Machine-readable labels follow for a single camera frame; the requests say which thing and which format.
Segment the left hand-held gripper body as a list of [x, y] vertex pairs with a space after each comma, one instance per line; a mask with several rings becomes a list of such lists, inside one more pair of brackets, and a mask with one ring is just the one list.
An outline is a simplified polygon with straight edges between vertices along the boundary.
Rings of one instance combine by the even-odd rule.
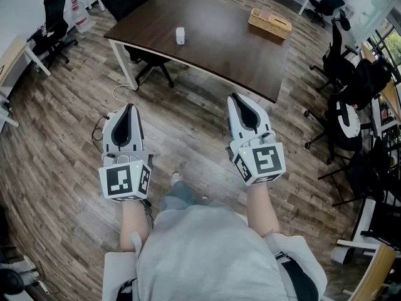
[[104, 197], [120, 203], [147, 199], [152, 159], [145, 150], [103, 154], [99, 176]]

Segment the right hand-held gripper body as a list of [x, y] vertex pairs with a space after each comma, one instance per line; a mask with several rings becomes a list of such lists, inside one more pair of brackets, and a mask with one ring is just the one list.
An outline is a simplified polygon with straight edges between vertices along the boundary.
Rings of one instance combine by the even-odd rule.
[[283, 144], [272, 130], [245, 142], [232, 140], [227, 151], [247, 186], [274, 181], [286, 172]]

